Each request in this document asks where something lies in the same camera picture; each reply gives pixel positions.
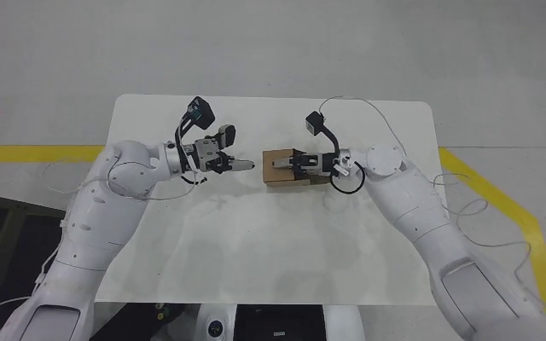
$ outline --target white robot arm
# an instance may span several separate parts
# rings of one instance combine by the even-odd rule
[[[48,274],[38,279],[38,289],[9,317],[0,340],[90,338],[96,292],[109,264],[135,233],[155,184],[187,171],[222,173],[254,167],[251,161],[221,151],[234,142],[232,125],[191,145],[181,144],[192,125],[206,129],[213,120],[208,103],[196,97],[177,128],[176,143],[149,147],[123,141],[102,151],[61,222],[63,237]],[[152,159],[158,160],[155,167]]]
[[[421,255],[434,299],[463,339],[546,339],[541,310],[511,275],[451,224],[433,185],[398,147],[376,145],[367,153],[339,149],[323,122],[323,116],[314,112],[306,119],[307,129],[314,136],[324,133],[333,142],[334,153],[296,151],[292,158],[274,161],[274,167],[290,168],[294,174],[329,175],[333,185],[334,176],[357,176],[361,180],[357,190],[362,185],[367,189],[386,220]]]

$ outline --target white tabletop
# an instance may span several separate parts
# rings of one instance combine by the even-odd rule
[[[267,188],[263,150],[295,147],[329,152],[304,119],[322,100],[204,97],[217,121],[234,124],[226,149],[252,159],[254,170],[208,173],[188,197],[151,201],[141,224],[108,269],[99,301],[179,303],[434,304],[425,264],[379,213],[365,190],[352,196],[329,185]],[[123,95],[108,143],[155,144],[173,139],[193,96]],[[374,101],[408,155],[428,178],[441,173],[431,108],[422,102]],[[359,101],[331,101],[322,110],[341,147],[366,150],[396,143],[381,117]],[[193,128],[184,142],[202,138]],[[155,197],[186,190],[159,184]],[[440,196],[444,198],[442,188]]]

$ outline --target white wire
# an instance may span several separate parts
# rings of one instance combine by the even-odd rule
[[[180,136],[180,129],[177,130],[177,133],[178,133],[178,140],[180,141],[180,144],[182,145],[182,137]],[[188,194],[190,194],[195,186],[197,185],[197,170],[196,170],[196,166],[195,166],[195,163],[193,162],[193,160],[190,159],[190,157],[188,156],[186,150],[184,149],[183,145],[182,145],[182,150],[183,150],[183,155],[184,157],[186,158],[186,161],[188,162],[188,165],[190,166],[191,168],[191,171],[192,171],[192,175],[193,175],[193,178],[194,180],[192,181],[192,185],[191,187],[189,188],[188,191],[186,191],[185,193],[183,194],[180,194],[180,195],[176,195],[176,196],[173,196],[173,197],[166,197],[166,198],[153,198],[153,197],[144,197],[144,196],[131,196],[131,195],[125,195],[124,198],[129,198],[129,199],[138,199],[138,200],[144,200],[144,201],[151,201],[151,200],[155,200],[155,201],[162,201],[162,200],[172,200],[172,199],[178,199],[178,198],[182,198]],[[95,182],[95,181],[100,181],[100,180],[105,180],[109,183],[113,183],[114,185],[116,186],[119,186],[125,190],[127,190],[127,188],[125,188],[124,186],[114,182],[112,179],[110,179],[110,172],[115,168],[115,167],[119,167],[121,165],[127,165],[127,164],[137,164],[137,162],[124,162],[122,164],[114,164],[114,166],[112,167],[112,169],[108,172],[108,175],[107,177],[105,178],[100,178],[100,177],[95,177],[93,179],[90,179],[86,182],[82,182],[78,185],[78,187],[74,190],[70,190],[70,191],[63,191],[63,190],[60,190],[60,189],[57,189],[57,188],[52,188],[51,186],[48,186],[46,183],[45,183],[45,180],[44,180],[44,174],[45,172],[52,166],[52,165],[55,165],[55,164],[58,164],[59,162],[63,161],[63,160],[67,160],[67,159],[71,159],[73,157],[66,157],[66,158],[62,158],[62,159],[58,159],[48,165],[46,165],[43,169],[42,169],[42,172],[40,173],[40,182],[42,183],[42,185],[53,191],[53,192],[57,192],[59,194],[76,194],[77,192],[79,192],[80,189],[84,188],[86,185],[88,185],[89,183],[91,182]]]
[[[434,180],[432,181],[432,184],[434,186],[434,189],[436,189],[436,186],[437,185],[455,185],[459,182],[456,182],[456,183],[450,183],[450,184],[445,184],[445,183],[437,183],[436,180],[440,177],[440,176],[446,176],[446,175],[457,175],[457,176],[464,176],[466,178],[470,178],[470,176],[467,176],[465,174],[460,174],[460,173],[442,173],[442,174],[438,174],[434,177]],[[468,207],[472,206],[474,203],[477,203],[477,202],[485,202],[485,205],[477,210],[477,211],[474,211],[474,212],[471,212],[471,213],[463,213]],[[490,248],[495,248],[495,247],[503,247],[503,246],[514,246],[514,245],[526,245],[527,246],[527,252],[526,252],[526,255],[525,257],[521,260],[521,262],[518,264],[518,266],[515,268],[514,270],[514,277],[515,279],[518,281],[518,283],[520,283],[521,287],[523,287],[523,289],[525,291],[527,291],[534,299],[536,299],[539,303],[542,304],[542,306],[545,306],[546,303],[536,294],[534,293],[524,282],[523,280],[520,278],[520,270],[521,268],[523,268],[523,266],[525,265],[525,263],[527,263],[527,261],[529,260],[529,256],[531,255],[531,250],[532,250],[532,246],[529,242],[527,241],[510,241],[508,243],[501,243],[501,244],[484,244],[484,243],[479,243],[475,240],[473,240],[472,238],[468,237],[467,234],[464,233],[464,231],[462,230],[461,226],[459,225],[459,220],[461,219],[461,217],[470,217],[470,216],[475,216],[477,214],[480,214],[481,212],[485,211],[485,209],[487,209],[489,205],[489,201],[485,200],[485,199],[474,199],[470,202],[468,202],[466,205],[464,205],[459,211],[457,212],[454,212],[454,211],[450,211],[447,209],[447,207],[445,207],[444,203],[442,203],[442,206],[449,212],[449,213],[452,213],[456,216],[456,219],[455,219],[455,226],[457,227],[457,229],[459,231],[461,231],[461,234],[464,236],[464,238],[466,238],[469,242],[471,242],[472,244],[476,245],[476,246],[481,246],[481,247],[490,247]]]
[[[386,127],[391,131],[391,134],[394,136],[394,138],[396,139],[396,141],[398,142],[398,144],[400,145],[400,147],[402,148],[402,151],[404,152],[404,155],[408,156],[408,154],[406,153],[406,148],[404,147],[403,143],[400,141],[400,139],[398,138],[398,136],[396,135],[396,133],[394,132],[394,130],[392,129],[391,125],[389,124],[389,121],[386,119],[385,117],[385,114],[383,114],[381,112],[381,110],[379,110],[371,101],[368,101],[368,100],[364,100],[363,98],[360,98],[360,97],[353,97],[353,96],[348,96],[348,95],[337,95],[337,96],[333,96],[333,97],[330,97],[330,98],[327,98],[326,100],[324,100],[323,103],[321,103],[321,105],[318,107],[318,112],[323,116],[322,114],[322,106],[324,104],[326,104],[328,101],[332,101],[332,100],[350,100],[350,101],[363,101],[365,103],[368,103],[369,106],[371,106],[373,109],[375,109],[375,111],[383,118],[383,120],[385,121],[385,124],[386,124]]]
[[[383,118],[383,120],[385,121],[386,123],[386,126],[387,128],[391,131],[392,133],[392,136],[394,136],[394,138],[396,139],[396,141],[398,142],[398,144],[400,145],[400,147],[402,148],[402,150],[404,151],[404,155],[408,156],[408,154],[406,153],[406,150],[405,150],[405,147],[403,145],[403,143],[400,141],[400,139],[398,138],[398,136],[396,135],[396,133],[394,132],[394,130],[392,129],[391,125],[389,124],[388,120],[386,119],[386,116],[381,112],[381,110],[379,110],[378,107],[376,107],[372,102],[370,101],[367,101],[367,100],[364,100],[363,98],[359,98],[359,97],[353,97],[353,96],[348,96],[348,95],[337,95],[337,96],[332,96],[332,97],[329,97],[327,98],[326,100],[324,100],[321,105],[318,107],[318,112],[322,114],[322,106],[324,106],[324,104],[326,104],[328,101],[331,101],[331,100],[356,100],[356,101],[364,101],[366,103],[368,103],[373,109],[375,109],[375,111]],[[434,186],[434,189],[436,190],[436,186],[451,186],[451,185],[456,185],[458,184],[459,182],[454,182],[454,183],[444,183],[444,182],[437,182],[437,179],[440,177],[440,176],[446,176],[446,175],[455,175],[455,176],[463,176],[463,177],[466,177],[466,178],[470,178],[468,175],[466,174],[461,174],[461,173],[441,173],[441,174],[438,174],[434,177],[434,179],[432,181],[429,181],[433,186]],[[474,211],[474,212],[471,212],[471,213],[464,213],[464,211],[472,206],[474,203],[477,203],[477,202],[483,202],[485,203],[483,205],[482,208],[480,208],[479,210],[477,211]],[[444,203],[442,203],[442,207],[444,207],[444,209],[446,209],[449,213],[453,214],[456,216],[456,220],[455,220],[455,226],[459,229],[459,231],[461,231],[462,235],[469,241],[471,242],[472,244],[476,245],[476,246],[482,246],[482,247],[491,247],[491,248],[494,248],[494,247],[503,247],[503,246],[513,246],[513,245],[521,245],[521,244],[525,244],[527,245],[527,253],[526,253],[526,256],[523,258],[523,260],[520,262],[520,264],[515,268],[514,270],[514,277],[516,278],[516,280],[520,283],[520,285],[524,288],[524,290],[526,290],[527,292],[529,292],[529,294],[535,298],[538,302],[540,302],[543,306],[546,306],[546,303],[537,295],[535,294],[528,286],[525,285],[525,283],[523,282],[523,280],[520,278],[519,276],[519,271],[521,270],[521,268],[523,267],[523,265],[529,260],[529,257],[531,255],[531,244],[529,244],[527,241],[511,241],[511,242],[508,242],[508,243],[502,243],[502,244],[483,244],[483,243],[478,243],[474,240],[472,240],[470,237],[468,237],[461,229],[461,227],[459,226],[459,219],[461,217],[470,217],[470,216],[475,216],[477,214],[480,214],[481,212],[485,211],[487,209],[487,207],[489,207],[489,201],[485,200],[485,199],[474,199],[470,202],[468,202],[466,205],[464,205],[459,211],[455,212],[455,211],[452,211],[450,209],[447,208],[446,205],[444,205]]]
[[[24,296],[23,298],[12,298],[12,299],[8,299],[6,301],[3,301],[3,302],[0,302],[0,305],[5,305],[7,303],[12,303],[12,302],[16,302],[16,301],[21,301],[23,299],[29,299],[30,296]]]

